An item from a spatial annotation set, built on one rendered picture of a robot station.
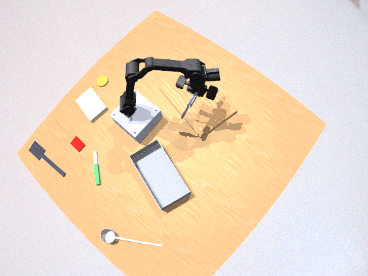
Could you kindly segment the light wooden board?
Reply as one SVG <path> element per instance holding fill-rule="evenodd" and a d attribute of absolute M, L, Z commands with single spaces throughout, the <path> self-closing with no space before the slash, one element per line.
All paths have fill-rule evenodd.
<path fill-rule="evenodd" d="M 187 85 L 184 85 L 183 89 L 176 88 L 176 81 L 181 75 L 184 74 L 178 74 L 159 87 L 180 114 L 184 112 L 187 103 L 193 96 L 193 94 L 187 92 Z M 184 116 L 186 122 L 200 138 L 238 111 L 220 90 L 213 101 L 205 97 L 206 93 L 204 97 L 198 97 L 191 108 L 189 105 L 189 109 Z"/>

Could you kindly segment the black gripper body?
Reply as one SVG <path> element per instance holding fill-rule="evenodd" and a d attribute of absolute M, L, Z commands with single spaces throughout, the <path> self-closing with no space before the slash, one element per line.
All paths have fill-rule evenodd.
<path fill-rule="evenodd" d="M 205 97 L 210 100 L 214 100 L 219 89 L 216 86 L 210 85 L 209 89 L 207 89 L 207 85 L 203 84 L 203 81 L 199 85 L 193 85 L 189 80 L 187 82 L 187 79 L 185 79 L 184 75 L 181 75 L 178 77 L 178 80 L 176 81 L 176 88 L 183 89 L 184 85 L 187 85 L 187 89 L 190 91 L 199 92 L 206 95 Z"/>

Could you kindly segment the yellow flat disc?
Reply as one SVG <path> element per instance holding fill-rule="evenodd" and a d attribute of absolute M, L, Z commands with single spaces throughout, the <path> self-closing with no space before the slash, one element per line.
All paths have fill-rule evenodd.
<path fill-rule="evenodd" d="M 104 76 L 104 75 L 100 76 L 100 77 L 97 79 L 96 83 L 98 84 L 98 86 L 100 86 L 100 87 L 104 87 L 104 86 L 108 83 L 108 78 L 107 78 L 107 76 Z"/>

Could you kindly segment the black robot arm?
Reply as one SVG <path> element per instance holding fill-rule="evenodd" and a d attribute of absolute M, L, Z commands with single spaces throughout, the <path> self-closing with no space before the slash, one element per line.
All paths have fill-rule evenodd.
<path fill-rule="evenodd" d="M 145 63 L 145 67 L 139 71 L 139 64 Z M 135 83 L 144 78 L 152 71 L 181 72 L 185 79 L 190 79 L 193 85 L 199 85 L 202 81 L 213 82 L 220 81 L 219 68 L 206 68 L 206 64 L 196 58 L 188 58 L 184 61 L 172 59 L 156 59 L 154 57 L 136 58 L 126 63 L 125 79 L 126 90 L 119 96 L 119 111 L 129 118 L 137 110 Z"/>

